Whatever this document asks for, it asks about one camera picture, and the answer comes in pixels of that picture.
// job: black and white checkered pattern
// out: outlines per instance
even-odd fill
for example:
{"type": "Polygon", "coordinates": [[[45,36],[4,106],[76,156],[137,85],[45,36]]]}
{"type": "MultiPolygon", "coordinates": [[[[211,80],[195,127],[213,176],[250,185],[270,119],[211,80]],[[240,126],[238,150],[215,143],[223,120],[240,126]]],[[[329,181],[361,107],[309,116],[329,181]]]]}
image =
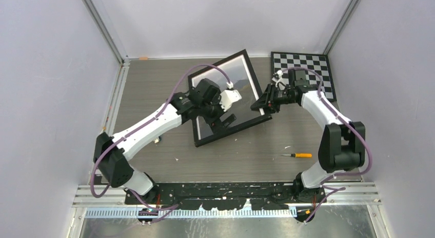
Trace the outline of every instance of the black and white checkered pattern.
{"type": "MultiPolygon", "coordinates": [[[[272,75],[278,70],[286,69],[289,67],[305,67],[310,70],[314,70],[318,74],[322,75],[323,87],[322,90],[325,92],[325,96],[330,101],[336,101],[334,84],[332,82],[331,71],[329,67],[328,56],[326,55],[309,55],[309,54],[298,54],[298,53],[283,53],[283,52],[272,52],[272,75]]],[[[320,84],[319,78],[308,73],[306,76],[310,84],[320,84]]],[[[287,72],[283,75],[284,83],[288,84],[287,72]]]]}

